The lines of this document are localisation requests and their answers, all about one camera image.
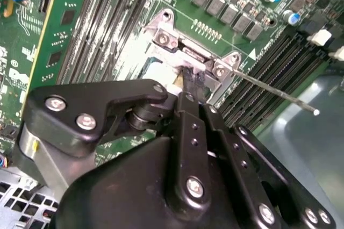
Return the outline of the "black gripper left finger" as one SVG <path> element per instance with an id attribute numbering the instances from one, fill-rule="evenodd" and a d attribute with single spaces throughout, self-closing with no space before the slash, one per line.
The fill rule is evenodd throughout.
<path id="1" fill-rule="evenodd" d="M 18 135 L 22 154 L 60 197 L 82 175 L 150 140 L 172 140 L 165 191 L 175 214 L 211 206 L 205 75 L 182 70 L 182 90 L 151 79 L 55 85 L 32 90 Z"/>

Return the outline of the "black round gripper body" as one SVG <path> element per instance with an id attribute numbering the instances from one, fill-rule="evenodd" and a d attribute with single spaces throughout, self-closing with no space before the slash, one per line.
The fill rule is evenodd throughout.
<path id="1" fill-rule="evenodd" d="M 64 193 L 51 228 L 251 228 L 233 188 L 209 157 L 211 206 L 196 221 L 180 219 L 165 191 L 172 140 L 143 143 L 89 171 Z"/>

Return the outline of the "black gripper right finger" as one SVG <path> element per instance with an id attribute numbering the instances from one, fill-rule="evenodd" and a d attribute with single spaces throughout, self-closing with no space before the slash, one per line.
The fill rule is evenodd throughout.
<path id="1" fill-rule="evenodd" d="M 210 104 L 201 116 L 240 228 L 336 228 L 331 213 L 246 127 L 227 128 Z"/>

